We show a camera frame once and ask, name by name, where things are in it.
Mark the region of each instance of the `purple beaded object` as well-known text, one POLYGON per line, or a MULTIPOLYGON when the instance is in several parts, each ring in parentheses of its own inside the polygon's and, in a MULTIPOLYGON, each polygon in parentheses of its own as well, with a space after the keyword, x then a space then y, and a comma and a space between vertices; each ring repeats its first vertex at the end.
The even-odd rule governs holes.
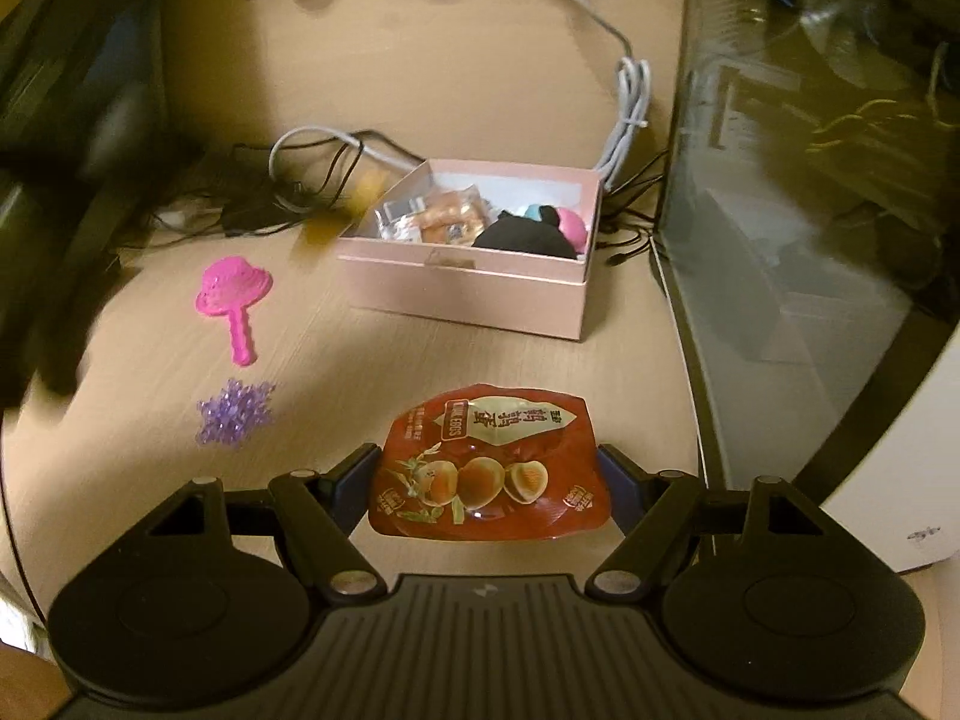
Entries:
POLYGON ((197 434, 197 443, 235 446, 254 428, 269 424, 272 418, 268 401, 274 389, 275 385, 270 382, 244 386, 243 382, 230 379, 218 396, 197 404, 203 415, 203 428, 197 434))

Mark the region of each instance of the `open cardboard box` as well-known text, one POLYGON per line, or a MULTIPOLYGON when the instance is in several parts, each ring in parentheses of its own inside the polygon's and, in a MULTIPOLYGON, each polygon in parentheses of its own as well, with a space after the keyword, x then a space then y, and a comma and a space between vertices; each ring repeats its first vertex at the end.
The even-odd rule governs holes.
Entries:
POLYGON ((337 242, 350 303, 418 317, 447 319, 579 340, 598 221, 600 176, 574 167, 429 160, 381 203, 423 196, 432 186, 476 185, 500 210, 553 205, 575 210, 590 230, 576 260, 456 245, 384 241, 374 210, 337 242))

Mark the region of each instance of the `pink plastic toy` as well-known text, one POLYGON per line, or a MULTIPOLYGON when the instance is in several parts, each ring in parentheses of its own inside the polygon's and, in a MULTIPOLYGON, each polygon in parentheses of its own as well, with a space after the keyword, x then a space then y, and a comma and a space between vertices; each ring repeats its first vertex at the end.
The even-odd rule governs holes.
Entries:
POLYGON ((255 268, 243 257, 224 257, 203 272, 197 311, 208 317, 229 317, 230 344, 237 365, 251 365, 256 360, 247 307, 269 293, 273 283, 267 271, 255 268))
POLYGON ((587 225, 584 224, 584 220, 576 211, 569 208, 558 208, 557 215, 560 217, 560 232, 563 233, 563 237, 570 241, 570 245, 577 254, 586 253, 589 234, 587 234, 587 225))

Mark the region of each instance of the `red snack package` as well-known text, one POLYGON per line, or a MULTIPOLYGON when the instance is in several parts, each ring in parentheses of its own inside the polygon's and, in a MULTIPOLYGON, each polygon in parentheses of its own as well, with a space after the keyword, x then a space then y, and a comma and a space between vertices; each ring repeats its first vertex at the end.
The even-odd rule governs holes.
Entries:
POLYGON ((609 517, 587 404, 543 389, 478 384, 400 415, 371 485, 387 536, 555 538, 609 517))

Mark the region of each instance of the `pink ball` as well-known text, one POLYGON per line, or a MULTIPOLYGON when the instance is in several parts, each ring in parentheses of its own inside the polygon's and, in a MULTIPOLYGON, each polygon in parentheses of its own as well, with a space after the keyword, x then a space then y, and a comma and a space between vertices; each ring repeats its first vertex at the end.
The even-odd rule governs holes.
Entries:
POLYGON ((560 232, 563 233, 563 237, 570 241, 570 245, 573 246, 577 254, 586 253, 589 233, 587 233, 587 225, 584 224, 584 220, 580 218, 578 213, 569 208, 558 208, 557 215, 560 217, 560 232))

